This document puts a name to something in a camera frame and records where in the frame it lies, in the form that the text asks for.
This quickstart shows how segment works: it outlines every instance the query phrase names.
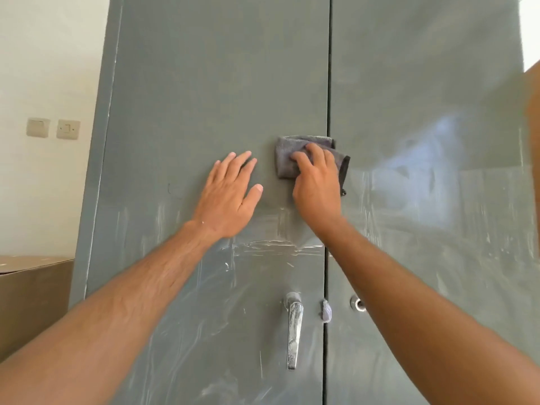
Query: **metal cabinet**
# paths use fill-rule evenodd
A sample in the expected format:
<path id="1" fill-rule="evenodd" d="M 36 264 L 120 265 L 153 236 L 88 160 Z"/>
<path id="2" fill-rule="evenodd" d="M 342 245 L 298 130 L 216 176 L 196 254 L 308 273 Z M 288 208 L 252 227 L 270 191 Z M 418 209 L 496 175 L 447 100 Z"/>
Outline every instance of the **metal cabinet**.
<path id="1" fill-rule="evenodd" d="M 71 302 L 189 219 L 229 151 L 252 150 L 265 187 L 113 403 L 423 401 L 275 177 L 275 139 L 291 134 L 334 137 L 353 159 L 347 217 L 538 359 L 520 65 L 517 0 L 111 0 Z"/>

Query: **light switch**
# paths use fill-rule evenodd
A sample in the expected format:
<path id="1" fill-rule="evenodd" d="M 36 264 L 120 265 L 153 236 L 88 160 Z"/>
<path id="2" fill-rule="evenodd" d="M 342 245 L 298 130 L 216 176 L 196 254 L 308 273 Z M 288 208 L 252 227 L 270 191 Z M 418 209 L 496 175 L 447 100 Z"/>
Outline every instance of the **light switch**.
<path id="1" fill-rule="evenodd" d="M 58 129 L 56 137 L 58 139 L 78 139 L 79 138 L 80 121 L 69 121 L 61 119 L 58 121 Z"/>
<path id="2" fill-rule="evenodd" d="M 48 138 L 50 123 L 50 119 L 28 118 L 28 123 L 26 124 L 26 135 L 35 136 L 36 138 Z"/>

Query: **person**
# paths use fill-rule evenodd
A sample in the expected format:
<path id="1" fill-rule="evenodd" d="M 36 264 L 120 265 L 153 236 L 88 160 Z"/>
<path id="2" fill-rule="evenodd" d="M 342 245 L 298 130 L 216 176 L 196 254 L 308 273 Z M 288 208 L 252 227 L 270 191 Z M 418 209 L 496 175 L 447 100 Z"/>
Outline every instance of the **person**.
<path id="1" fill-rule="evenodd" d="M 538 404 L 540 369 L 439 296 L 341 216 L 338 170 L 315 144 L 293 154 L 301 217 L 329 248 L 407 375 L 432 404 Z M 193 218 L 0 364 L 3 405 L 106 403 L 169 303 L 216 241 L 238 234 L 260 200 L 244 197 L 251 152 L 217 161 Z"/>

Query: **person's right arm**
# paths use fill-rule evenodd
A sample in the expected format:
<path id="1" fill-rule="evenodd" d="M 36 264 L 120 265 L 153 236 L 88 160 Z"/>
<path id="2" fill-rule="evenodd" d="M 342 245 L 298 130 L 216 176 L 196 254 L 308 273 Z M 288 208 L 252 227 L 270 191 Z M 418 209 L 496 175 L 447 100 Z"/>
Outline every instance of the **person's right arm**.
<path id="1" fill-rule="evenodd" d="M 431 404 L 539 404 L 540 369 L 441 297 L 341 216 L 334 157 L 297 152 L 293 197 L 362 299 L 397 361 Z"/>

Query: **hand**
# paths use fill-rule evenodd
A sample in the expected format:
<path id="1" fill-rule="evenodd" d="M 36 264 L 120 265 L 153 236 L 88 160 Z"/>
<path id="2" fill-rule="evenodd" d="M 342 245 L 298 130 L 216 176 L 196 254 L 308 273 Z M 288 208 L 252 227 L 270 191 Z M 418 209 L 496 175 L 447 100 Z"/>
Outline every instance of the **hand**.
<path id="1" fill-rule="evenodd" d="M 256 184 L 244 198 L 257 159 L 240 168 L 250 156 L 249 151 L 238 157 L 230 153 L 223 162 L 216 161 L 202 191 L 193 220 L 203 224 L 217 240 L 236 236 L 246 227 L 262 196 L 262 185 Z"/>
<path id="2" fill-rule="evenodd" d="M 307 144 L 306 148 L 313 156 L 313 164 L 304 152 L 295 152 L 291 156 L 300 168 L 293 198 L 302 218 L 320 237 L 326 224 L 341 217 L 338 167 L 329 150 L 314 143 Z"/>

